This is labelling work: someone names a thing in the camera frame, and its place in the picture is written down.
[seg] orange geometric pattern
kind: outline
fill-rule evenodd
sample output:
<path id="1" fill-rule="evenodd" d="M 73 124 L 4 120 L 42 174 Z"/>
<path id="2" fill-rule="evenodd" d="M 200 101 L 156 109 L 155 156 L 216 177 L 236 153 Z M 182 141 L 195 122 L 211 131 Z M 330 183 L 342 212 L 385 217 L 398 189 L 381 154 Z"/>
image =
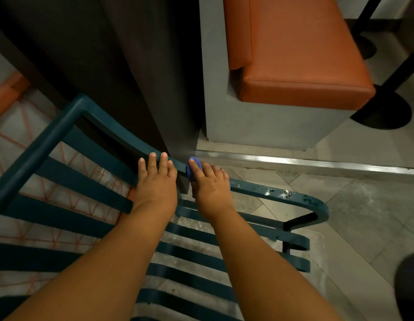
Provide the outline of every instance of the orange geometric pattern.
<path id="1" fill-rule="evenodd" d="M 37 90 L 26 92 L 0 117 L 0 177 L 57 116 L 55 106 Z M 50 157 L 127 197 L 131 187 L 60 142 Z M 115 225 L 120 212 L 38 175 L 20 193 Z M 99 239 L 0 215 L 0 242 L 85 253 Z M 32 294 L 55 273 L 0 272 L 0 296 Z"/>

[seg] booth seat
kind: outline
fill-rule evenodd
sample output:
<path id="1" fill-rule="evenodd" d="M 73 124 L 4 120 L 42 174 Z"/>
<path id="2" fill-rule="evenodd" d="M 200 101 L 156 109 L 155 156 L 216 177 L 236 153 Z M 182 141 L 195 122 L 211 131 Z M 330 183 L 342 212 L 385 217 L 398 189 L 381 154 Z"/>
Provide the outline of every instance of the booth seat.
<path id="1" fill-rule="evenodd" d="M 200 0 L 200 19 L 211 141 L 305 150 L 375 95 L 335 0 Z"/>

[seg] orange cushion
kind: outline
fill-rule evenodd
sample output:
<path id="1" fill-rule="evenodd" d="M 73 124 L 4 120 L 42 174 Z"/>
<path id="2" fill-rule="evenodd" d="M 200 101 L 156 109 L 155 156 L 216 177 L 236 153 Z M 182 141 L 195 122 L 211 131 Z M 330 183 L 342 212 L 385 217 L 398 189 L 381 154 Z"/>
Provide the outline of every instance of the orange cushion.
<path id="1" fill-rule="evenodd" d="M 236 70 L 252 60 L 249 0 L 223 0 L 228 65 Z"/>
<path id="2" fill-rule="evenodd" d="M 335 0 L 250 0 L 246 102 L 360 109 L 375 94 Z"/>

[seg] metal threshold strip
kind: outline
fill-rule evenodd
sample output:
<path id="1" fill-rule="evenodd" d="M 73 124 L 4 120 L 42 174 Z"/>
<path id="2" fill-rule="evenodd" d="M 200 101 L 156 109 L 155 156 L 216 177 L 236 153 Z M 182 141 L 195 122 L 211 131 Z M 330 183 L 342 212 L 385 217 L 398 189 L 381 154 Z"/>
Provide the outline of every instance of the metal threshold strip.
<path id="1" fill-rule="evenodd" d="M 389 167 L 364 163 L 317 161 L 289 157 L 252 155 L 231 152 L 196 151 L 206 161 L 235 167 L 273 169 L 352 178 L 414 181 L 414 168 Z"/>

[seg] floor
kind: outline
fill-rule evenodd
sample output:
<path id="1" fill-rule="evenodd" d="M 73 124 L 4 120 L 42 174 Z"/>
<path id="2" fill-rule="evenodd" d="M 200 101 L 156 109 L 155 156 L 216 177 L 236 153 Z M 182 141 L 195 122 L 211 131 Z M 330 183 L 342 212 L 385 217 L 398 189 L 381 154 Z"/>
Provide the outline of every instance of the floor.
<path id="1" fill-rule="evenodd" d="M 392 33 L 365 33 L 365 36 L 378 48 L 366 64 L 374 83 L 382 84 L 408 55 Z M 200 133 L 197 150 L 414 168 L 414 74 L 397 92 L 413 109 L 411 122 L 397 130 L 377 130 L 348 119 L 306 151 L 210 142 Z"/>
<path id="2" fill-rule="evenodd" d="M 311 261 L 311 273 L 303 275 L 345 320 L 400 320 L 393 277 L 403 257 L 414 252 L 414 184 L 222 168 L 231 178 L 327 203 L 328 222 L 297 230 L 311 242 L 302 255 Z M 306 214 L 303 208 L 242 194 L 234 194 L 234 202 L 241 212 L 281 221 Z"/>

